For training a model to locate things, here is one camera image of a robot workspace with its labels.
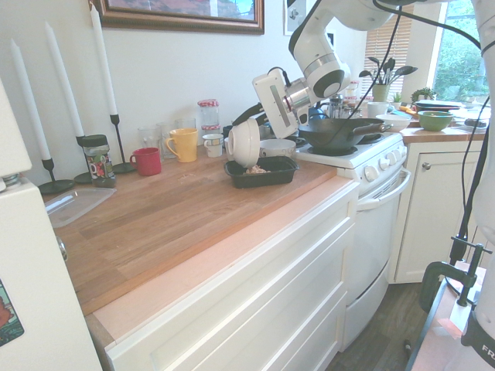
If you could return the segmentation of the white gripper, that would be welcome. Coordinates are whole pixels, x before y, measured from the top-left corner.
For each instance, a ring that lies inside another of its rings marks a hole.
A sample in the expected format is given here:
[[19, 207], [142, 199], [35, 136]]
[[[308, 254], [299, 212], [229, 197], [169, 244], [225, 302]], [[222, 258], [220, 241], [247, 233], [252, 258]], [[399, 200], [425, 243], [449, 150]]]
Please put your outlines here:
[[260, 103], [249, 107], [232, 122], [232, 125], [238, 126], [254, 116], [261, 137], [270, 137], [271, 128], [277, 138], [286, 138], [295, 133], [298, 123], [288, 106], [280, 70], [272, 70], [256, 77], [252, 83]]

